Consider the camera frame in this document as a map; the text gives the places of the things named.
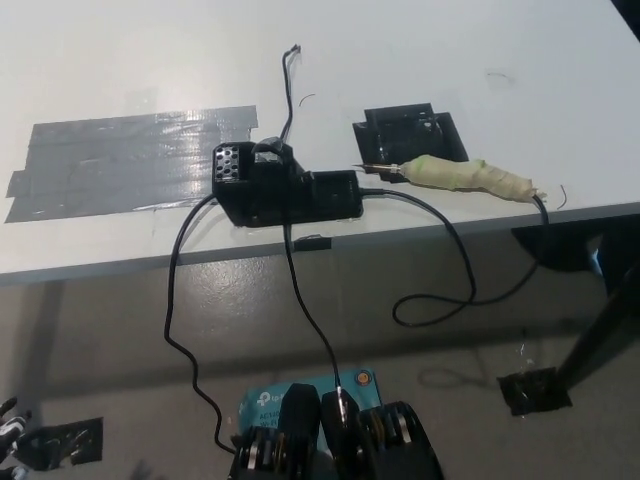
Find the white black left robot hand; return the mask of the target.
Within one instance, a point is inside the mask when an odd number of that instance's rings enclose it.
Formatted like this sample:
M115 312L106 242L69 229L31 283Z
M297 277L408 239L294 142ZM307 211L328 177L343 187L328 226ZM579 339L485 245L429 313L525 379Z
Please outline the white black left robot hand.
M30 410L19 411L13 417L6 417L18 404L16 396L1 404L1 462L4 462L18 449L18 441L25 433L32 419Z

